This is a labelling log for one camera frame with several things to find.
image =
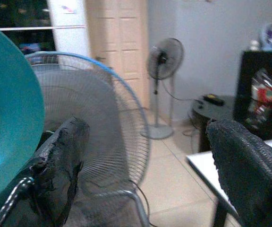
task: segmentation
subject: door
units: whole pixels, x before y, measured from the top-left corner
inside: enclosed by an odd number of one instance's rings
[[[112,67],[149,107],[145,0],[86,0],[92,58]]]

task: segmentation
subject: electric fan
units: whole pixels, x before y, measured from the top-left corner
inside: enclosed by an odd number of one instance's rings
[[[150,141],[144,111],[130,86],[81,55],[37,52],[26,58],[42,88],[46,136],[70,117],[90,127],[70,226],[106,226],[130,198],[142,206],[135,184],[143,179]]]
[[[173,133],[173,129],[168,125],[159,124],[159,101],[158,101],[158,82],[159,80],[172,77],[183,59],[182,43],[174,38],[168,38],[154,46],[149,54],[147,70],[154,79],[155,95],[155,123],[149,125],[149,138],[163,139]]]

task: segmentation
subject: tiled floor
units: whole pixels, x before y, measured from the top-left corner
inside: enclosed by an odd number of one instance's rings
[[[151,112],[147,112],[147,117],[153,122]],[[217,199],[185,162],[192,149],[191,138],[182,134],[184,130],[191,132],[193,126],[176,127],[173,136],[152,140],[151,158],[141,188],[149,200],[153,224],[210,227]],[[196,150],[198,132],[192,142]],[[227,218],[225,226],[239,227],[233,217]]]

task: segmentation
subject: round fan base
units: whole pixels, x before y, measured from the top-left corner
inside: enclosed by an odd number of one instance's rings
[[[153,140],[161,140],[164,138],[167,138],[173,134],[173,129],[164,124],[158,125],[158,127],[155,127],[155,125],[149,125],[149,135],[143,135],[146,138],[153,139]]]

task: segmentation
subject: table leg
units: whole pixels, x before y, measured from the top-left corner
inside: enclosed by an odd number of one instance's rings
[[[227,211],[225,207],[220,202],[218,202],[212,227],[224,227],[226,214]]]
[[[206,135],[207,120],[201,120],[200,122],[200,139],[199,139],[199,152],[211,150],[210,142]]]

